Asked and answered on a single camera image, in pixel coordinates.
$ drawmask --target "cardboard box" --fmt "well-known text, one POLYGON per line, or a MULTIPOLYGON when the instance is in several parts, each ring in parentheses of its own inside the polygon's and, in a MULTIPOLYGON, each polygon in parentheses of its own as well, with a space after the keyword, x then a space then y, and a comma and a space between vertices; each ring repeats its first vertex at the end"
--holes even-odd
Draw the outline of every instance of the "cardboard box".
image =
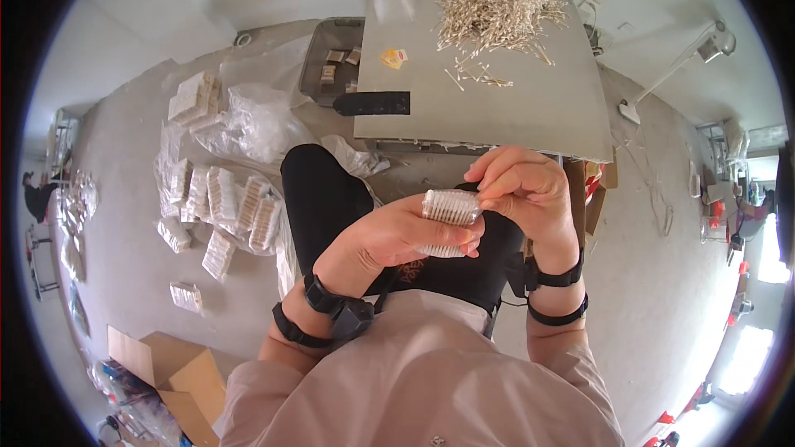
POLYGON ((217 447, 212 430, 226 401, 226 384, 210 349, 165 333, 141 340, 107 327, 111 359, 157 390, 182 431, 199 447, 217 447))
POLYGON ((563 171, 569 179, 569 198, 571 200, 571 219, 577 231, 580 248, 585 246, 585 169, 582 161, 566 160, 563 171))
POLYGON ((613 148, 613 162, 604 165, 599 184, 591 195, 591 202, 585 207, 585 233, 594 235, 602 215, 602 206, 607 191, 615 188, 619 188, 619 168, 615 162, 615 148, 613 148))

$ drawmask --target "concrete floor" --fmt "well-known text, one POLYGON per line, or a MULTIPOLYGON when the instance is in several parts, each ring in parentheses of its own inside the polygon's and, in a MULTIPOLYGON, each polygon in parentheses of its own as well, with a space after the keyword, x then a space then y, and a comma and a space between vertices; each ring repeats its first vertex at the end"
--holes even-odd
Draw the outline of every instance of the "concrete floor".
MULTIPOLYGON (((258 55, 311 35, 315 24, 267 27, 252 32, 252 43, 243 49, 222 50, 184 65, 164 62, 86 114, 75 169, 90 171, 99 187, 99 207, 84 231, 87 282, 79 287, 92 337, 73 335, 88 360, 107 356, 108 324, 134 337, 161 331, 207 345, 224 374, 256 356, 278 299, 275 258, 238 252, 222 285, 201 267, 203 244, 194 241, 193 249, 175 255, 154 228, 159 207, 152 163, 169 98, 180 82, 201 70, 217 74, 224 60, 258 55), (171 303, 173 281, 199 287, 205 317, 171 303)), ((725 244, 700 242, 699 202, 688 194, 689 160, 699 169, 702 163, 695 128, 649 96, 639 106, 643 124, 636 131, 614 108, 640 87, 610 70, 600 74, 619 147, 619 188, 608 191, 602 221, 586 246, 588 333, 626 440, 636 445, 646 440, 664 410, 681 411, 709 370, 723 337, 737 271, 726 266, 725 244), (654 208, 662 217, 665 206, 650 199, 647 183, 672 208, 668 236, 661 234, 653 214, 654 208)), ((338 133, 363 149, 352 142, 351 118, 313 103, 294 113, 318 139, 338 133)), ((181 157, 222 162, 196 144, 184 144, 181 157)), ((389 157, 392 167, 369 180, 384 202, 451 187, 462 181, 474 159, 389 157)), ((60 251, 60 235, 56 238, 60 251)), ((63 269, 61 276, 66 278, 63 269)), ((503 305, 494 340, 503 352, 526 359, 524 319, 524 310, 503 305)))

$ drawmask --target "yellow label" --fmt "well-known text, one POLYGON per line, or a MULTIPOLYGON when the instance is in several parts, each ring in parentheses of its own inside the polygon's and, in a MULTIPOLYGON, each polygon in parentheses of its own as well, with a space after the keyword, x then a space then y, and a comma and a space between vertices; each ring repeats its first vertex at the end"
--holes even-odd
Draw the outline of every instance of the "yellow label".
POLYGON ((381 62, 395 70, 399 70, 400 66, 403 65, 403 62, 408 60, 409 56, 406 55, 404 49, 387 49, 381 53, 381 62))

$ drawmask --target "pink shirt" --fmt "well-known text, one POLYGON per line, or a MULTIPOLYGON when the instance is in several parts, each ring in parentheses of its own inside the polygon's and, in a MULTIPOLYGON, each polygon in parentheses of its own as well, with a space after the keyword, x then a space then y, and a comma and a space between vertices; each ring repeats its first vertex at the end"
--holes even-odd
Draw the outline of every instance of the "pink shirt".
POLYGON ((545 368, 427 304, 387 303, 306 376, 276 362, 240 365, 224 414, 222 447, 624 445, 587 345, 545 368))

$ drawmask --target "gray table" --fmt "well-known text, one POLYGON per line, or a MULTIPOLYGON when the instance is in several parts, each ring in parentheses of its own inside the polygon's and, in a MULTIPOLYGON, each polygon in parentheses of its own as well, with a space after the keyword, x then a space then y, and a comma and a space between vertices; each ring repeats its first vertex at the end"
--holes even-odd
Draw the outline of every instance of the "gray table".
POLYGON ((613 159, 607 107, 596 62, 576 8, 569 4, 569 27, 544 25, 544 46, 555 63, 533 55, 498 49, 476 60, 489 72, 513 81, 496 87, 455 75, 455 47, 437 51, 436 0, 369 0, 359 92, 410 91, 410 115, 359 115, 354 137, 394 143, 451 143, 467 153, 479 145, 515 144, 551 154, 609 163, 613 159), (405 49, 409 61, 400 70, 383 65, 387 49, 405 49))

